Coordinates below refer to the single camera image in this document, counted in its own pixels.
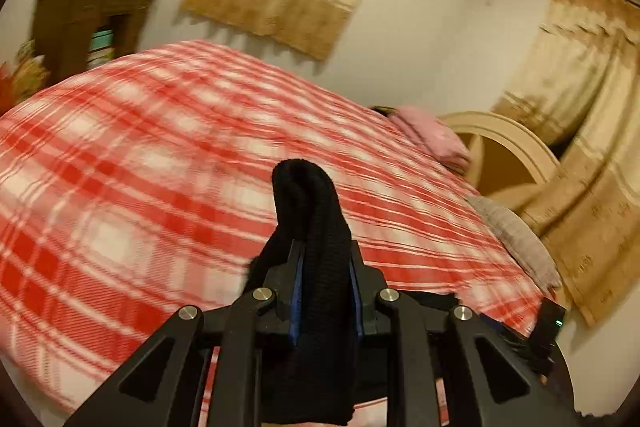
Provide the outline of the red plaid bed sheet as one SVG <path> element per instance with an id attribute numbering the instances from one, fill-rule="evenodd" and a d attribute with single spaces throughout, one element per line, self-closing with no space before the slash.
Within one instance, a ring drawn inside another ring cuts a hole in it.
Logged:
<path id="1" fill-rule="evenodd" d="M 528 334 L 541 290 L 472 186 L 386 118 L 204 40 L 129 55 L 1 119 L 1 351 L 71 412 L 179 307 L 228 305 L 276 226 L 271 173 L 332 179 L 369 265 Z"/>

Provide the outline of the patterned bag on floor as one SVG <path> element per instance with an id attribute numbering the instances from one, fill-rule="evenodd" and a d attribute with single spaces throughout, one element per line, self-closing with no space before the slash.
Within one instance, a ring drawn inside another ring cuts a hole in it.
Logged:
<path id="1" fill-rule="evenodd" d="M 35 41 L 22 44 L 16 54 L 16 69 L 12 77 L 14 104 L 20 104 L 43 88 L 50 72 L 43 65 L 44 56 L 37 55 Z"/>

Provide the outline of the black pants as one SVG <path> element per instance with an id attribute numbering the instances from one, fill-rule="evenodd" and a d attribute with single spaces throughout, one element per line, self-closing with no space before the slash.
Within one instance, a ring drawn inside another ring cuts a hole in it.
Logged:
<path id="1" fill-rule="evenodd" d="M 276 294 L 259 343 L 264 421 L 345 426 L 357 404 L 386 398 L 393 425 L 438 424 L 428 330 L 444 329 L 457 299 L 409 291 L 384 300 L 382 272 L 364 264 L 319 166 L 281 161 L 271 183 L 278 224 L 244 287 Z"/>

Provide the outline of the red bag on floor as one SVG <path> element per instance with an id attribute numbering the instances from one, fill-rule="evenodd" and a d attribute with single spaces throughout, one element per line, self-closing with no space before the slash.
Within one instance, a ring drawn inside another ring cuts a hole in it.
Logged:
<path id="1" fill-rule="evenodd" d="M 14 74 L 10 65 L 4 62 L 0 66 L 0 115 L 9 112 L 15 105 Z"/>

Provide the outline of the teal box under desk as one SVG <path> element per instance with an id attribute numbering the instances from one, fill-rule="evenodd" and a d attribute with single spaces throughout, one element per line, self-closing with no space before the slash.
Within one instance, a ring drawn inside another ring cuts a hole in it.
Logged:
<path id="1" fill-rule="evenodd" d="M 91 38 L 89 54 L 87 60 L 88 69 L 99 67 L 113 60 L 113 31 L 111 29 L 100 29 Z"/>

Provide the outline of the striped pillow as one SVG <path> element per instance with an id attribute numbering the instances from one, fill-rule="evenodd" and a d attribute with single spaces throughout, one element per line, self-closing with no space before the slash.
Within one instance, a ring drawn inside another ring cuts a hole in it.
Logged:
<path id="1" fill-rule="evenodd" d="M 549 251 L 518 215 L 487 197 L 469 196 L 466 200 L 542 291 L 550 293 L 562 287 Z"/>

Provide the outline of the brown wooden desk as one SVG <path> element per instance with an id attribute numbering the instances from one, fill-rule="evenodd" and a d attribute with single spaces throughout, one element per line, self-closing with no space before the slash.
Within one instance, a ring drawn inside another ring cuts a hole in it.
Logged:
<path id="1" fill-rule="evenodd" d="M 155 0 L 36 0 L 32 18 L 35 52 L 50 72 L 48 86 L 85 72 L 93 35 L 112 32 L 114 55 L 137 52 Z"/>

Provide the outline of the yellow curtain beside headboard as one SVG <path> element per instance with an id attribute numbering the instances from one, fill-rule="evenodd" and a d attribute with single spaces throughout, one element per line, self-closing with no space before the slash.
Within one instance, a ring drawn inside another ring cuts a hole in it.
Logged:
<path id="1" fill-rule="evenodd" d="M 550 0 L 494 111 L 564 148 L 521 216 L 596 325 L 639 282 L 638 4 Z"/>

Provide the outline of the cream wooden headboard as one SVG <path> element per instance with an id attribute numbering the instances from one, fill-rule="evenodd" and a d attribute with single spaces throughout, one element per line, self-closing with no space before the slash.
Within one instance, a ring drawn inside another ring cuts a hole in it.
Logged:
<path id="1" fill-rule="evenodd" d="M 470 110 L 440 120 L 468 147 L 466 181 L 480 195 L 514 212 L 533 202 L 559 170 L 550 148 L 506 116 Z"/>

